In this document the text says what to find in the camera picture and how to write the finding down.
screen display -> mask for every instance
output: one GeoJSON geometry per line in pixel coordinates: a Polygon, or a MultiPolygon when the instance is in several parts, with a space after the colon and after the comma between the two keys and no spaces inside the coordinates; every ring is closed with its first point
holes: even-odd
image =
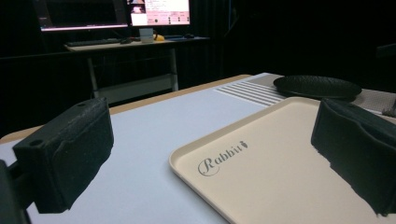
{"type": "Polygon", "coordinates": [[[189,25],[189,0],[126,0],[132,26],[189,25]]]}
{"type": "Polygon", "coordinates": [[[41,31],[127,27],[124,0],[35,0],[41,31]]]}

